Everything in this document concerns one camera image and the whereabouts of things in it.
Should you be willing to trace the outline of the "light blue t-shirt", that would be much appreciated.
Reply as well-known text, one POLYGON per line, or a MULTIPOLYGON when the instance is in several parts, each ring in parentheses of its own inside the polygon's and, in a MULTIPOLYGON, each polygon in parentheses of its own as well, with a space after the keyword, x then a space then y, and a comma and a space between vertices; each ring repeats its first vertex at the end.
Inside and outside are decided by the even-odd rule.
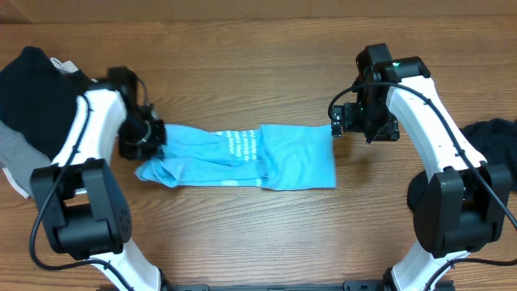
POLYGON ((275 191, 335 188, 330 126, 263 124, 206 132, 168 124, 161 157, 136 170, 142 181, 169 188, 259 187, 275 191))

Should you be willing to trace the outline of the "black garment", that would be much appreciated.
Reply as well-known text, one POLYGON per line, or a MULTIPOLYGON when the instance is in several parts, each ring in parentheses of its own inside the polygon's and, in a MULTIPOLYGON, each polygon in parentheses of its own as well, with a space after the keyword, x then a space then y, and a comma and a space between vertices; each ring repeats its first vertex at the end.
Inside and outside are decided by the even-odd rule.
POLYGON ((406 125, 406 131, 418 151, 425 171, 417 176, 420 182, 428 182, 435 173, 446 167, 460 171, 469 167, 458 155, 452 139, 455 138, 474 167, 482 162, 503 165, 510 173, 510 190, 516 189, 516 123, 503 119, 476 122, 458 129, 451 122, 452 134, 443 124, 406 125))

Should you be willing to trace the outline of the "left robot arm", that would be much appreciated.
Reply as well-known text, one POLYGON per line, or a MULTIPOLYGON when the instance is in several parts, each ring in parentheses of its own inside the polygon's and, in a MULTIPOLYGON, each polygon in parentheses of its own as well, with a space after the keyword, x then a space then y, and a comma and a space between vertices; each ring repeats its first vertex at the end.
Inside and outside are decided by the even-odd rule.
POLYGON ((88 82, 59 154, 50 166, 33 171, 38 214, 29 255, 39 268, 92 265, 119 290, 172 288, 132 240, 130 209, 110 168, 113 150, 127 160, 163 154, 165 124, 149 101, 138 102, 142 86, 125 66, 88 82))

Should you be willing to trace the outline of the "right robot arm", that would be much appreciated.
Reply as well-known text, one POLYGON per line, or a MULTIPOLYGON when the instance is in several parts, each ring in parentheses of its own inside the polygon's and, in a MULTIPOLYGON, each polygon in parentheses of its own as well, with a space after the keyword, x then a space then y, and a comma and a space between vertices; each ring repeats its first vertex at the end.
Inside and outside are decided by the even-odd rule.
POLYGON ((492 164, 456 126, 441 103, 429 69, 419 57, 395 59, 386 44, 369 45, 356 59, 353 103, 334 98, 331 133, 362 133, 367 142, 396 141, 406 132, 425 168, 422 191, 409 187, 416 242, 379 280, 348 280, 346 290, 451 290, 447 271, 475 264, 477 253, 499 240, 511 173, 492 164))

